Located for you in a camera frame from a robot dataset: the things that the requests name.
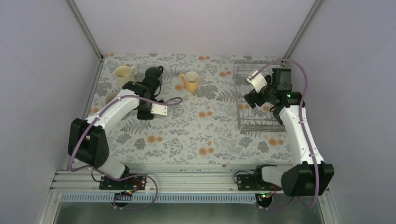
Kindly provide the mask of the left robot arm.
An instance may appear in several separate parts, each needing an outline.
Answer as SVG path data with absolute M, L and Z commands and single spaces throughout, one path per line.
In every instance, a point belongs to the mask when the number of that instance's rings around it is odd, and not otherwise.
M 78 170 L 72 167 L 74 159 L 78 159 L 107 175 L 118 189 L 126 188 L 130 183 L 127 167 L 110 155 L 107 136 L 130 111 L 138 108 L 150 111 L 155 92 L 156 88 L 130 81 L 97 113 L 86 119 L 73 120 L 68 145 L 69 170 Z

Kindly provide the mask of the yellow mug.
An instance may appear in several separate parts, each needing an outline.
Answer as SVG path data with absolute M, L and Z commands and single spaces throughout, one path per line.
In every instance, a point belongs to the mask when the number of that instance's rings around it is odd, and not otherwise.
M 195 92 L 198 89 L 200 76 L 194 71 L 189 71 L 185 74 L 179 74 L 179 79 L 185 85 L 188 92 Z

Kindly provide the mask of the dark green mug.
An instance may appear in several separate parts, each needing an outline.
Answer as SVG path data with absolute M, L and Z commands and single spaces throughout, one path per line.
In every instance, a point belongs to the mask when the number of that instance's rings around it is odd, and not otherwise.
M 150 67 L 145 71 L 145 77 L 143 79 L 143 83 L 145 86 L 147 86 L 150 90 L 150 93 L 156 97 L 159 95 L 156 94 L 157 89 L 161 88 L 161 81 L 160 77 L 163 74 L 164 67 L 163 66 L 158 66 L 158 67 Z

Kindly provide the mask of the cream ribbed mug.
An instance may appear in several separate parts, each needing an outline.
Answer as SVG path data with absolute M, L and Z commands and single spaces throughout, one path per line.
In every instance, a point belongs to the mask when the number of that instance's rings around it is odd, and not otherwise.
M 136 66 L 122 65 L 115 69 L 114 75 L 117 84 L 120 88 L 129 81 L 136 81 L 136 75 L 139 73 L 139 69 Z

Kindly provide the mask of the floral white mug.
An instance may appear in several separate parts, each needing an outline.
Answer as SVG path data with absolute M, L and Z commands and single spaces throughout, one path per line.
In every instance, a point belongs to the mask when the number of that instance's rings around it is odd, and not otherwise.
M 110 103 L 119 93 L 118 92 L 112 92 L 109 95 L 106 96 L 105 98 L 105 105 Z M 121 120 L 126 120 L 129 117 L 129 113 L 127 113 Z

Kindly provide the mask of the black speckled mug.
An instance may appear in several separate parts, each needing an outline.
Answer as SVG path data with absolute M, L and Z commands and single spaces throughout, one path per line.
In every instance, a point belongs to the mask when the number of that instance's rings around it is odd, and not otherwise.
M 283 121 L 280 118 L 280 111 L 282 110 L 282 107 L 276 107 L 273 111 L 273 116 L 277 120 L 280 126 L 283 126 Z

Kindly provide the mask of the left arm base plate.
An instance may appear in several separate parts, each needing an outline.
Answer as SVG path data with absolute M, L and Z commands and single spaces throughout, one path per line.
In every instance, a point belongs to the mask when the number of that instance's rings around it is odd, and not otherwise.
M 101 177 L 99 181 L 100 190 L 144 190 L 147 178 L 144 176 L 133 177 L 124 181 L 114 181 L 108 177 Z

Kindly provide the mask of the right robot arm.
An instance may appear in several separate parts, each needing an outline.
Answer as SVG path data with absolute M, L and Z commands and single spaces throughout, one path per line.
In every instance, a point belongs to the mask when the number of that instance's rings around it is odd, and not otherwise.
M 259 190 L 270 184 L 287 196 L 320 196 L 334 176 L 334 167 L 320 155 L 306 118 L 302 93 L 292 91 L 291 70 L 273 68 L 264 76 L 253 70 L 246 82 L 253 89 L 244 95 L 251 108 L 270 103 L 273 116 L 285 128 L 293 150 L 293 165 L 259 165 L 253 172 L 253 184 Z

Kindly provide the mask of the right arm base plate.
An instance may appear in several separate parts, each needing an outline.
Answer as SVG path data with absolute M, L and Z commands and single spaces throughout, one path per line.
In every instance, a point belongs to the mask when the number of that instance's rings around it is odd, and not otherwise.
M 236 182 L 238 191 L 279 191 L 281 187 L 264 181 L 256 181 L 252 175 L 237 174 Z

